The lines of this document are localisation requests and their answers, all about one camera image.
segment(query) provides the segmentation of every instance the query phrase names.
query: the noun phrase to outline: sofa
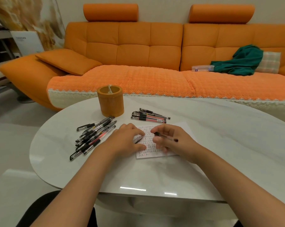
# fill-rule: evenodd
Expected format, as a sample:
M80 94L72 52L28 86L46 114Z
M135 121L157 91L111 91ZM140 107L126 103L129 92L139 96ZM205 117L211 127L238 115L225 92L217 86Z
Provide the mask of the sofa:
M52 53L52 59L63 57L62 64L45 61L39 53L39 58L33 54L0 67L37 103L61 110L97 97L98 87L113 84L121 86L124 95L228 100L285 121L285 25L247 24L253 6L193 5L184 25L138 22L136 4L85 4L83 10L87 22L67 25L64 48L45 52ZM194 65L230 60L248 44L281 52L279 73L234 76L191 70ZM67 53L97 64L73 73L61 66L83 65L76 65L72 55L65 57Z

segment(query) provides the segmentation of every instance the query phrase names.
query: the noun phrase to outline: pile of pens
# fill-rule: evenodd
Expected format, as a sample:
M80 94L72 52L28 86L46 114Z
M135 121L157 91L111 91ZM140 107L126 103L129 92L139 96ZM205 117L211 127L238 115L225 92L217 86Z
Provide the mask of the pile of pens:
M139 111L132 112L131 119L143 120L143 121L149 121L149 122L167 123L167 119L171 119L171 118L155 113L154 111L149 111L149 110L140 108Z
M97 144L100 143L111 131L113 131L116 126L116 120L112 122L114 116L109 116L102 121L96 123L86 124L84 126L78 127L76 130L84 132L75 141L76 149L75 152L70 156L70 161L74 160L77 156L84 153L86 155L91 151Z

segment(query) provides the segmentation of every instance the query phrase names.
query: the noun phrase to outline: coffee table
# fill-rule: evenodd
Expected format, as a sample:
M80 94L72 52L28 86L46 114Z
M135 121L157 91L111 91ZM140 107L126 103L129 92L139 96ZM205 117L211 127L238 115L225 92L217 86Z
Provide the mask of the coffee table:
M170 124L187 122L201 145L285 203L285 122L220 99L124 96L124 106L125 113L116 118L117 127L130 122L136 126L150 124L130 119L131 112L140 107L170 116ZM76 128L103 118L98 98L76 103L50 118L31 143L30 161L36 174L46 183L63 188L87 160L84 155L69 160L80 135ZM179 156L136 159L133 154L118 159L105 177L99 198L121 210L125 202L121 197L131 209L142 213L154 209L150 198L174 198L168 203L181 201L180 207L182 202L196 201L225 204L200 168ZM159 203L165 206L164 214L177 215L175 204L168 210L164 202Z

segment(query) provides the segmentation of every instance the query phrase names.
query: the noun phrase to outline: pen holder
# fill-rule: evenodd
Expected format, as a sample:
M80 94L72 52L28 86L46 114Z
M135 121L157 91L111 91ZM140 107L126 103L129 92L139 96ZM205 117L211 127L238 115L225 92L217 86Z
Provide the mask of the pen holder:
M97 89L98 100L102 114L106 117L118 117L124 113L122 88L110 85L112 93L109 93L109 86L102 86Z

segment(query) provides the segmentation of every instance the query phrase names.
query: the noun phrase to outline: clear plastic box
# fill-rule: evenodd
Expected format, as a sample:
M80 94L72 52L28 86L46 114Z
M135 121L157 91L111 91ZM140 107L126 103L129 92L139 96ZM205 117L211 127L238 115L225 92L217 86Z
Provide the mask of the clear plastic box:
M198 65L192 66L192 72L209 72L214 71L214 65Z

